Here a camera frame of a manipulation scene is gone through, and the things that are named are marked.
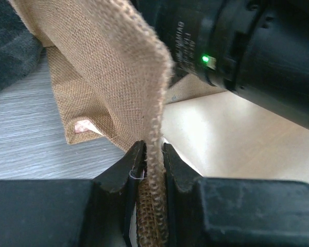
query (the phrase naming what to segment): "burlap fabric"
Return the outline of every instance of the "burlap fabric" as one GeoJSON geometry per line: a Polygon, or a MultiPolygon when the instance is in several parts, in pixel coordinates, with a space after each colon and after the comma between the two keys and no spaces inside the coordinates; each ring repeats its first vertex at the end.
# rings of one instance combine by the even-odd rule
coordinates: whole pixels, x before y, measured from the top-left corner
{"type": "Polygon", "coordinates": [[[156,218],[151,202],[151,193],[147,179],[139,184],[136,197],[136,235],[139,246],[151,246],[162,243],[162,234],[156,227],[156,218]]]}
{"type": "Polygon", "coordinates": [[[167,238],[160,143],[163,102],[171,77],[168,50],[127,0],[11,0],[27,28],[47,47],[51,81],[68,143],[98,137],[75,134],[88,119],[123,150],[147,144],[147,182],[156,236],[167,238]]]}

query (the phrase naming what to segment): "gray wood surface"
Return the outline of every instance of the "gray wood surface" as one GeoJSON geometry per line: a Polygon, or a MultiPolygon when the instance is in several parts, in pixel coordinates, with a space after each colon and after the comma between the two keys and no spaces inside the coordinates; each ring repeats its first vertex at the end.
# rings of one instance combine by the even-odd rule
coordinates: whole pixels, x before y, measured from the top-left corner
{"type": "Polygon", "coordinates": [[[45,54],[0,93],[0,179],[93,178],[123,155],[105,138],[66,143],[45,54]]]}

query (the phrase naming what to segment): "jute bag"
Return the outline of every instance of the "jute bag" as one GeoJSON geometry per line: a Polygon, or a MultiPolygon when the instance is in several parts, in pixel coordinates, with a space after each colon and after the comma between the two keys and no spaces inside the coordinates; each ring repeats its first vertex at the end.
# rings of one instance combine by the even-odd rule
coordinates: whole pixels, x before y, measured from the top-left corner
{"type": "Polygon", "coordinates": [[[47,48],[68,143],[98,137],[75,133],[85,119],[123,150],[146,141],[146,211],[154,220],[138,218],[139,245],[162,246],[168,232],[160,128],[173,64],[167,48],[128,0],[10,1],[47,48]]]}

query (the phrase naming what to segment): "woven texture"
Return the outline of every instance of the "woven texture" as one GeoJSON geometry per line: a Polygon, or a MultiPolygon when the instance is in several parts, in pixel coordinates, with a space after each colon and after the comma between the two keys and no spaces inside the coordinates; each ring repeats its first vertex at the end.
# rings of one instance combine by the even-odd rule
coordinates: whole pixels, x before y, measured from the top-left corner
{"type": "Polygon", "coordinates": [[[47,47],[54,96],[70,144],[99,137],[75,133],[89,120],[123,150],[147,144],[147,176],[155,227],[167,239],[163,102],[172,60],[127,0],[11,0],[27,28],[47,47]]]}
{"type": "Polygon", "coordinates": [[[136,198],[136,233],[139,246],[160,246],[161,234],[157,227],[156,218],[151,202],[151,193],[146,179],[139,183],[136,198]]]}

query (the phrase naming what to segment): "black cylinder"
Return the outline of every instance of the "black cylinder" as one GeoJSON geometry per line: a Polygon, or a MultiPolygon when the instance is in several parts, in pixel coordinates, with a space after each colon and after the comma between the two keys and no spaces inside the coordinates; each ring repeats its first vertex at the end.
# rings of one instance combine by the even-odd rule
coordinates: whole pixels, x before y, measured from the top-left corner
{"type": "Polygon", "coordinates": [[[202,57],[210,52],[210,37],[224,4],[225,0],[167,0],[156,23],[159,38],[169,48],[176,69],[197,75],[207,83],[210,68],[202,57]]]}
{"type": "Polygon", "coordinates": [[[235,89],[309,129],[309,16],[281,3],[270,6],[248,43],[235,89]]]}

